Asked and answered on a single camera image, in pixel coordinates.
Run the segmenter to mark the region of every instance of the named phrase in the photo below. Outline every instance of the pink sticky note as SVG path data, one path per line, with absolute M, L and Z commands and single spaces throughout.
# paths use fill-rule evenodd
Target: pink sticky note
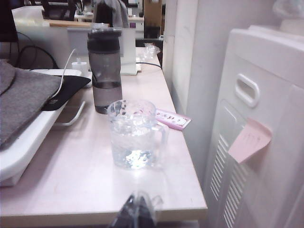
M 267 146 L 271 131 L 261 123 L 248 118 L 247 124 L 231 145 L 228 153 L 238 162 L 244 162 L 253 154 Z

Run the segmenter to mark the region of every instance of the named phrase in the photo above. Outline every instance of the black cable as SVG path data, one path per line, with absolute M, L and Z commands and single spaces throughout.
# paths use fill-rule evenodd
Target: black cable
M 9 59 L 10 59 L 10 55 L 11 55 L 11 42 L 9 43 Z
M 40 48 L 40 47 L 38 47 L 38 46 L 33 46 L 33 45 L 28 45 L 28 46 L 23 47 L 23 49 L 20 51 L 20 54 L 18 55 L 18 59 L 17 59 L 17 62 L 16 62 L 16 64 L 15 64 L 15 67 L 19 67 L 21 56 L 22 56 L 23 52 L 24 52 L 27 48 L 36 48 L 36 49 L 38 49 L 38 50 L 43 51 L 44 53 L 46 53 L 46 54 L 51 58 L 51 60 L 52 60 L 52 62 L 53 62 L 53 69 L 59 69 L 59 67 L 58 67 L 58 65 L 57 65 L 57 63 L 56 63 L 56 61 L 55 61 L 55 59 L 52 57 L 52 55 L 51 55 L 50 53 L 48 53 L 48 52 L 47 52 L 45 49 L 43 49 L 43 48 Z
M 0 96 L 2 95 L 2 94 L 4 94 L 6 91 L 8 91 L 10 88 L 11 88 L 11 86 L 14 84 L 14 82 L 15 82 L 15 76 L 13 77 L 13 80 L 10 82 L 10 84 L 9 84 L 9 86 L 4 90 L 4 91 L 1 91 L 1 94 L 0 94 Z
M 159 67 L 160 69 L 162 69 L 162 67 L 160 65 L 154 64 L 154 63 L 145 63 L 145 62 L 136 62 L 138 64 L 148 64 L 148 65 L 152 65 L 152 66 L 156 66 Z
M 33 68 L 33 69 L 30 69 L 29 71 L 32 71 L 32 70 L 41 70 L 40 68 Z
M 17 48 L 18 48 L 18 55 L 20 53 L 20 49 L 19 49 L 19 40 L 17 41 Z
M 18 31 L 17 31 L 17 33 L 19 33 L 19 34 L 21 34 L 21 35 L 24 35 L 26 38 L 29 39 L 29 41 L 32 43 L 33 46 L 36 46 L 35 43 L 33 42 L 33 40 L 32 40 L 29 36 L 25 35 L 25 34 L 22 33 L 22 32 L 18 32 Z M 31 67 L 32 67 L 33 64 L 35 63 L 36 59 L 37 59 L 37 49 L 35 49 L 35 56 L 34 56 L 34 59 L 33 59 L 32 63 L 29 65 L 29 69 L 31 69 Z

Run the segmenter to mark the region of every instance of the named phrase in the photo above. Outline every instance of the office chair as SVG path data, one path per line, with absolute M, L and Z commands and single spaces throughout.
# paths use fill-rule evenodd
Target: office chair
M 74 0 L 68 0 L 67 5 L 49 4 L 48 0 L 41 0 L 43 6 L 42 16 L 51 20 L 74 20 L 76 4 Z

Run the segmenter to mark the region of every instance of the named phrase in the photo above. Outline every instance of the computer monitor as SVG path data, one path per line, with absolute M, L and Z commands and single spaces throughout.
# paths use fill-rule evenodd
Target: computer monitor
M 17 42 L 18 35 L 9 0 L 0 0 L 0 42 Z

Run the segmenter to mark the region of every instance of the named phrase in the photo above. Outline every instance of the gray cloth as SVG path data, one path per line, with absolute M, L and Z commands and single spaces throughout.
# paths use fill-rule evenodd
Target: gray cloth
M 0 96 L 1 146 L 9 139 L 13 140 L 39 113 L 44 103 L 57 91 L 61 80 L 60 77 L 14 68 L 0 60 L 1 89 L 13 76 L 13 83 Z
M 129 28 L 128 10 L 121 0 L 97 0 L 96 6 L 104 3 L 112 9 L 113 27 Z M 97 12 L 94 10 L 93 22 L 95 22 Z
M 12 84 L 15 78 L 15 69 L 10 64 L 0 60 L 0 94 L 4 93 Z

